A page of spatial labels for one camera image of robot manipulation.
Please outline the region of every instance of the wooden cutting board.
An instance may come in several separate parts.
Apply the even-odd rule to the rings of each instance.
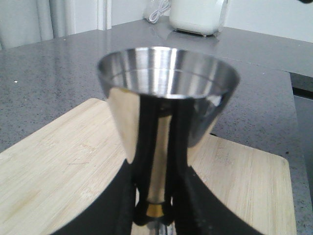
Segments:
[[[125,154],[106,102],[89,99],[0,153],[0,234],[49,234],[109,184]],[[239,217],[269,235],[295,235],[289,164],[207,136],[194,166]]]

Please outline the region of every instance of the white wall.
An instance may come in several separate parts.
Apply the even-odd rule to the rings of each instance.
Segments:
[[[313,3],[228,0],[225,26],[313,43]]]
[[[112,25],[143,18],[148,0],[112,0]]]
[[[74,33],[98,28],[98,0],[71,0],[74,5]]]

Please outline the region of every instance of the granite countertop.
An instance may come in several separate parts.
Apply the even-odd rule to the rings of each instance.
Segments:
[[[231,28],[204,38],[174,32],[163,18],[155,25],[141,20],[0,51],[0,151],[88,98],[104,99],[96,76],[99,59],[112,51],[145,46],[211,54],[239,72],[240,85],[213,133],[289,161],[297,231],[312,234],[312,205],[289,72],[312,76],[313,68],[304,61],[306,53],[313,54],[313,44]],[[304,64],[297,67],[295,61],[287,61],[286,51],[293,51]]]

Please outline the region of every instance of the white appliance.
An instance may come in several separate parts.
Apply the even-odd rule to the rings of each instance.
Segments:
[[[170,24],[203,36],[222,30],[227,0],[172,0]]]

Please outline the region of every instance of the speckled countertop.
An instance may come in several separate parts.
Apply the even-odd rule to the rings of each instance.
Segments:
[[[307,76],[313,71],[304,65],[297,68],[292,62],[271,64],[264,56],[276,61],[273,57],[284,57],[284,52],[276,49],[280,54],[263,57],[257,54],[267,43],[262,37],[271,47],[289,45],[289,50],[297,49],[294,45],[300,43],[230,28],[225,28],[218,37],[203,38],[173,32],[163,18],[155,25],[142,20],[121,24],[112,30],[94,30],[0,51],[0,151],[88,98],[104,99],[96,63],[105,54],[144,46],[201,51],[230,63],[242,78],[213,133],[289,161],[298,234],[310,235],[313,233],[312,205],[290,74],[286,71]],[[298,47],[305,47],[307,53],[313,51],[312,44],[301,42]]]

